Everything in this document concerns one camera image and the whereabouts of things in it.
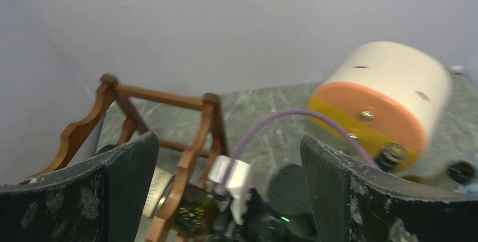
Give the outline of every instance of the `white connector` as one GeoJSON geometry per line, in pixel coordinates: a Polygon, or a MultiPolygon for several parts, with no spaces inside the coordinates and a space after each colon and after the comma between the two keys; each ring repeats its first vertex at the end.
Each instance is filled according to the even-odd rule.
{"type": "MultiPolygon", "coordinates": [[[[224,172],[229,165],[231,159],[227,156],[220,155],[216,158],[214,165],[209,172],[209,181],[213,184],[221,182],[224,172]]],[[[242,225],[242,215],[246,213],[246,203],[249,197],[249,191],[252,186],[251,165],[246,162],[236,160],[226,189],[232,195],[231,212],[234,221],[242,225]]]]}

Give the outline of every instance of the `screw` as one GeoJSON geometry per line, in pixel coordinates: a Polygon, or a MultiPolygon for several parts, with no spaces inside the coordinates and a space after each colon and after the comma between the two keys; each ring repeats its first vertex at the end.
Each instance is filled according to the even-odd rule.
{"type": "Polygon", "coordinates": [[[359,139],[359,137],[354,133],[349,133],[348,137],[351,138],[351,139],[359,139]]]}
{"type": "Polygon", "coordinates": [[[360,112],[360,118],[364,121],[371,121],[374,118],[374,114],[372,111],[362,111],[360,112]]]}
{"type": "Polygon", "coordinates": [[[339,152],[341,152],[341,153],[347,154],[347,147],[340,147],[340,148],[338,148],[337,150],[338,150],[339,152]]]}
{"type": "Polygon", "coordinates": [[[458,161],[448,167],[448,177],[459,184],[470,183],[476,176],[476,170],[465,161],[458,161]]]}
{"type": "Polygon", "coordinates": [[[394,163],[401,163],[408,157],[406,149],[398,143],[386,143],[382,151],[383,156],[394,163]]]}

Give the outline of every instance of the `marble surface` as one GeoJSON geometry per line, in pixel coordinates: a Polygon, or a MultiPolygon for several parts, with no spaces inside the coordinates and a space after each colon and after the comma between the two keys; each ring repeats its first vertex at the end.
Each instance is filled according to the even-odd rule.
{"type": "MultiPolygon", "coordinates": [[[[462,75],[452,74],[452,79],[453,94],[430,149],[408,173],[429,177],[441,171],[447,162],[467,159],[478,151],[478,94],[462,75]]],[[[306,108],[310,95],[318,86],[319,83],[310,83],[222,95],[229,149],[232,150],[247,131],[268,114],[283,109],[306,108]]],[[[195,137],[199,112],[154,102],[139,102],[136,106],[149,128],[160,138],[190,144],[195,137]]],[[[98,149],[116,142],[124,118],[116,105],[108,110],[98,149]]],[[[308,119],[303,116],[282,117],[263,128],[247,145],[240,159],[252,165],[253,186],[262,196],[265,196],[268,181],[278,168],[291,163],[301,164],[299,143],[304,134],[310,133],[307,125],[308,119]]],[[[157,165],[176,173],[179,157],[180,153],[163,149],[157,165]]],[[[204,165],[201,159],[193,180],[198,178],[204,165]]],[[[149,225],[148,219],[141,222],[137,241],[144,241],[149,225]]]]}

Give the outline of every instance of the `green glass bottle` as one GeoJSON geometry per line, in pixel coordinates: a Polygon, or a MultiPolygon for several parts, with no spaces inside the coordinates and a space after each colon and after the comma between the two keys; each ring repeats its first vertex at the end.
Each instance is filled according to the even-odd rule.
{"type": "MultiPolygon", "coordinates": [[[[143,215],[153,217],[160,211],[174,185],[174,176],[156,167],[143,215]]],[[[188,184],[172,229],[185,234],[191,239],[202,239],[213,231],[214,221],[219,214],[217,202],[211,195],[192,184],[188,184]]]]}
{"type": "Polygon", "coordinates": [[[188,185],[172,227],[190,238],[205,238],[212,233],[218,214],[219,208],[210,194],[188,185]]]}

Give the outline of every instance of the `cylindrical device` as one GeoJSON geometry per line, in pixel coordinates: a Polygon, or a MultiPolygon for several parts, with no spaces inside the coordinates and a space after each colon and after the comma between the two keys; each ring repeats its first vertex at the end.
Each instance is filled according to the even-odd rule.
{"type": "MultiPolygon", "coordinates": [[[[157,214],[169,197],[173,185],[174,175],[156,167],[143,215],[153,217],[157,214]]],[[[213,231],[213,224],[218,213],[217,203],[207,191],[188,184],[179,203],[178,214],[172,228],[191,239],[202,239],[213,231]]]]}
{"type": "Polygon", "coordinates": [[[386,143],[405,147],[407,159],[394,169],[401,171],[426,152],[451,92],[450,74],[434,58],[399,43],[372,42],[315,91],[309,109],[357,136],[373,157],[386,143]]]}

